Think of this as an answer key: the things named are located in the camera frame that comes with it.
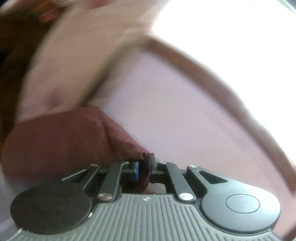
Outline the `dark red garment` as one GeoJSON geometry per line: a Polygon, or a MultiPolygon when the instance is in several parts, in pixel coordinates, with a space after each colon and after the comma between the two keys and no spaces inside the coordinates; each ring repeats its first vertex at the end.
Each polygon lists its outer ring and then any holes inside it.
{"type": "Polygon", "coordinates": [[[28,182],[63,176],[90,164],[107,168],[120,161],[139,161],[139,180],[130,188],[145,190],[149,152],[95,106],[17,123],[1,153],[4,175],[28,182]]]}

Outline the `beige floral curtain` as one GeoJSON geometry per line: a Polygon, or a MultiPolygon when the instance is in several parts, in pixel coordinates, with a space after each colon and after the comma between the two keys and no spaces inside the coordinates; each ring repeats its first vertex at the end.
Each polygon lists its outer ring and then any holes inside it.
{"type": "Polygon", "coordinates": [[[128,47],[141,43],[161,1],[77,1],[46,34],[25,75],[17,121],[79,106],[128,47]]]}

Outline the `brown wooden window frame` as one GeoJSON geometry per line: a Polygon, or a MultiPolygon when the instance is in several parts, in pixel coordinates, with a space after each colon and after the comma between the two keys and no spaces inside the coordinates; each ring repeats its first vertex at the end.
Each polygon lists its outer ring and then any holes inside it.
{"type": "Polygon", "coordinates": [[[267,155],[283,177],[290,191],[295,192],[295,165],[291,163],[270,132],[255,120],[242,100],[217,74],[181,50],[160,39],[148,36],[144,40],[144,48],[170,63],[217,101],[267,155]]]}

